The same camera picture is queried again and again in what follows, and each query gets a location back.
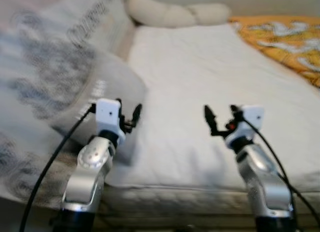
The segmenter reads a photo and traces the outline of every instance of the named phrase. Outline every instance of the orange blanket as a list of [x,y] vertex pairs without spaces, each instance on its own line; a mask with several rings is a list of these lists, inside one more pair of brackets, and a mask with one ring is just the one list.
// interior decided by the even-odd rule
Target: orange blanket
[[320,18],[232,17],[241,37],[320,87]]

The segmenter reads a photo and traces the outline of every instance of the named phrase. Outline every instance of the black wire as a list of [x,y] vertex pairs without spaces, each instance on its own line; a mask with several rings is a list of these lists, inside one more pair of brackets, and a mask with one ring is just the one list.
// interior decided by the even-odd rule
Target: black wire
[[281,174],[278,173],[278,176],[286,183],[289,189],[292,190],[302,200],[302,202],[308,207],[308,209],[311,211],[311,214],[315,218],[318,224],[318,227],[320,228],[320,217],[316,212],[316,210],[312,207],[312,205],[303,197],[303,195],[295,187],[293,187],[290,183],[287,183],[285,178],[281,176]]
[[277,164],[279,165],[283,176],[279,174],[280,178],[286,183],[286,185],[289,187],[290,189],[290,196],[291,196],[291,204],[292,204],[292,214],[293,214],[293,219],[295,221],[295,225],[296,227],[298,227],[298,220],[297,220],[297,211],[296,211],[296,203],[295,203],[295,199],[293,196],[293,192],[295,192],[297,194],[297,196],[303,201],[303,203],[305,203],[305,205],[310,209],[312,215],[314,216],[315,220],[317,221],[319,228],[320,228],[320,218],[316,213],[316,210],[311,206],[311,204],[309,204],[309,202],[303,197],[303,195],[297,190],[295,189],[289,182],[289,179],[287,177],[286,171],[283,167],[283,165],[281,164],[278,156],[276,155],[276,153],[274,152],[274,150],[271,148],[270,144],[268,143],[268,141],[265,139],[265,137],[259,132],[259,130],[254,127],[249,121],[247,121],[246,119],[244,119],[244,122],[247,123],[253,130],[254,132],[259,135],[259,137],[263,140],[263,142],[266,144],[266,146],[268,147],[268,149],[270,150],[270,152],[272,153],[272,155],[274,156]]
[[21,219],[21,223],[20,223],[20,229],[19,232],[24,232],[25,230],[25,225],[27,223],[27,219],[28,219],[28,215],[30,213],[31,210],[31,206],[32,203],[36,197],[37,191],[41,185],[41,182],[43,180],[43,178],[45,177],[47,171],[49,170],[50,166],[52,165],[53,161],[55,160],[55,158],[57,157],[57,155],[59,154],[59,152],[61,151],[62,147],[64,146],[64,144],[66,143],[66,141],[71,137],[71,135],[73,134],[73,132],[76,130],[76,128],[83,122],[84,118],[88,115],[89,112],[94,112],[95,110],[95,105],[92,104],[91,107],[86,111],[85,114],[83,114],[83,116],[74,124],[74,126],[69,130],[69,132],[65,135],[65,137],[63,138],[63,140],[61,141],[61,143],[59,144],[59,146],[55,149],[54,153],[52,154],[51,158],[49,159],[48,163],[45,165],[43,171],[41,172],[38,180],[36,181],[31,195],[29,197],[29,200],[25,206],[24,212],[23,212],[23,216]]

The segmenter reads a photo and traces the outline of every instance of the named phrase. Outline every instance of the patterned fabric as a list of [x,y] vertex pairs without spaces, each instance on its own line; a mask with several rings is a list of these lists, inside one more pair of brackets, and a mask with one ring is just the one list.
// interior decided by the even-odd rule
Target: patterned fabric
[[320,87],[320,18],[257,16],[230,21],[254,48]]
[[[125,53],[121,46],[133,31],[122,0],[0,0],[0,13],[0,194],[26,201],[89,103],[120,97],[131,116],[145,86],[111,54]],[[59,206],[77,152],[92,134],[89,116],[42,182],[38,205]]]

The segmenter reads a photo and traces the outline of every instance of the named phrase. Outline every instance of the white pillow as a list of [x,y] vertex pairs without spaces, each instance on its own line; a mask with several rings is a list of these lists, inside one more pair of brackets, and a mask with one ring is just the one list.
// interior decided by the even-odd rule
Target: white pillow
[[127,12],[138,22],[151,27],[189,27],[227,22],[230,9],[223,4],[178,6],[154,0],[127,0]]

